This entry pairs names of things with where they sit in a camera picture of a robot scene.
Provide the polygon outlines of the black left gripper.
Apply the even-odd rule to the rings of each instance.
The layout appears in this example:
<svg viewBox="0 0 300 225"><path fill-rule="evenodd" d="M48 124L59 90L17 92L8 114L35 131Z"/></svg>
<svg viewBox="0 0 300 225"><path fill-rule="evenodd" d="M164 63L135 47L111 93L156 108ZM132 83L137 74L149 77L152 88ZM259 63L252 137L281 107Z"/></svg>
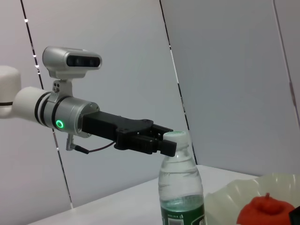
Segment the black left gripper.
<svg viewBox="0 0 300 225"><path fill-rule="evenodd" d="M129 150L131 138L136 137L136 150L146 154L157 153L174 157L177 144L163 140L163 135L173 129L154 124L148 119L133 120L106 112L94 112L83 116L82 131L115 142L118 150Z"/></svg>

